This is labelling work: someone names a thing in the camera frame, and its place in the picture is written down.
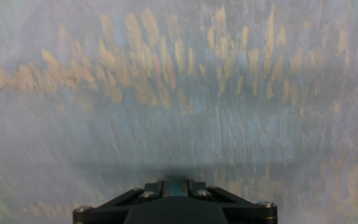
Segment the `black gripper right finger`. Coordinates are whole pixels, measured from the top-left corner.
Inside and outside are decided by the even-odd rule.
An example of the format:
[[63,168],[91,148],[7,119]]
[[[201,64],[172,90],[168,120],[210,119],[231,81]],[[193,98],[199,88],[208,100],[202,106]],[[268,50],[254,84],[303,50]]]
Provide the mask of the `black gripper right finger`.
[[278,206],[273,202],[253,203],[215,185],[188,180],[189,196],[214,205],[228,223],[277,224]]

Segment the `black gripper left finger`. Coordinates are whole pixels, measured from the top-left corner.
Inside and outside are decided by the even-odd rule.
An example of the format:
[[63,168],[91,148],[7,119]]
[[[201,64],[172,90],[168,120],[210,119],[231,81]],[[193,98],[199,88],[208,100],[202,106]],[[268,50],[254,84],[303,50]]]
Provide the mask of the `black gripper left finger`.
[[72,223],[124,223],[135,205],[161,198],[162,187],[162,180],[146,183],[143,187],[130,189],[100,206],[81,205],[72,211]]

